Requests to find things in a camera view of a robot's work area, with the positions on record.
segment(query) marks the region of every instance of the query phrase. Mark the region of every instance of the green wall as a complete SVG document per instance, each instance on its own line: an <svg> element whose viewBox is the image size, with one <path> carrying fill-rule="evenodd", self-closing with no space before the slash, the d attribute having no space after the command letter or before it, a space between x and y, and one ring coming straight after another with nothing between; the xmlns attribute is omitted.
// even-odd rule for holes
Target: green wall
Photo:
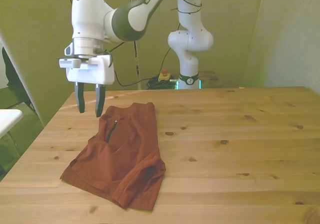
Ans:
<svg viewBox="0 0 320 224"><path fill-rule="evenodd" d="M320 93L320 0L262 0L246 86L306 86Z"/></svg>

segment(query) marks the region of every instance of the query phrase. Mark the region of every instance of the red button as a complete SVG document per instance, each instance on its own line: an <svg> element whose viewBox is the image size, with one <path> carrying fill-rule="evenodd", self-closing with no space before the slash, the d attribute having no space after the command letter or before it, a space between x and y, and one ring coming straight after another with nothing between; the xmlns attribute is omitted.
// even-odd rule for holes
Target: red button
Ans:
<svg viewBox="0 0 320 224"><path fill-rule="evenodd" d="M162 70L162 75L167 76L168 75L168 70L165 68Z"/></svg>

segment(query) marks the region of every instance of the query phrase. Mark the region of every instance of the wood grain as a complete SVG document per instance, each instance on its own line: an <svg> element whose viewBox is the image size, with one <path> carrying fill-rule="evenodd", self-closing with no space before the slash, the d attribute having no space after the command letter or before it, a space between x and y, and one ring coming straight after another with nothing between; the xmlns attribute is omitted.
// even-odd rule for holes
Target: wood grain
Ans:
<svg viewBox="0 0 320 224"><path fill-rule="evenodd" d="M166 176L153 213L59 180L98 130L74 94L0 183L4 224L303 224L320 205L320 97L305 88L107 92L153 102Z"/></svg>

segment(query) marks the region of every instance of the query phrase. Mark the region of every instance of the shirt zipper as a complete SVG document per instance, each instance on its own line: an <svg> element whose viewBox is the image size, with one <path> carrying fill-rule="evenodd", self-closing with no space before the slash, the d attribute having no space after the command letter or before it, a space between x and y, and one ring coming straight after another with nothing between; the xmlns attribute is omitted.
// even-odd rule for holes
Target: shirt zipper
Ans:
<svg viewBox="0 0 320 224"><path fill-rule="evenodd" d="M106 142L107 142L107 143L108 143L109 140L110 140L110 137L111 137L112 132L114 131L114 129L116 129L117 124L118 124L118 121L115 120L114 126L112 127L112 129L110 130L110 132L109 132L109 134L108 134L108 136L107 136L107 138L106 138Z"/></svg>

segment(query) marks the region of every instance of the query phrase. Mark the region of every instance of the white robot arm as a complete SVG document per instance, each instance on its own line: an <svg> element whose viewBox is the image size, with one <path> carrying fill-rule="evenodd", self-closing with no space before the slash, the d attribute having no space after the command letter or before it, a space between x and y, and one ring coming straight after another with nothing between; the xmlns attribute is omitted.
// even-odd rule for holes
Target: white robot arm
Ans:
<svg viewBox="0 0 320 224"><path fill-rule="evenodd" d="M72 43L65 49L66 56L59 59L60 67L66 68L69 81L75 82L77 104L85 111L84 83L96 84L96 116L103 111L106 84L114 82L112 56L103 49L103 41L117 43L139 40L146 32L154 11L162 0L135 0L117 9L104 0L73 0ZM201 0L178 0L180 24L187 30L169 35L169 46L180 61L179 86L182 89L198 88L198 60L190 51L208 50L213 36L201 21Z"/></svg>

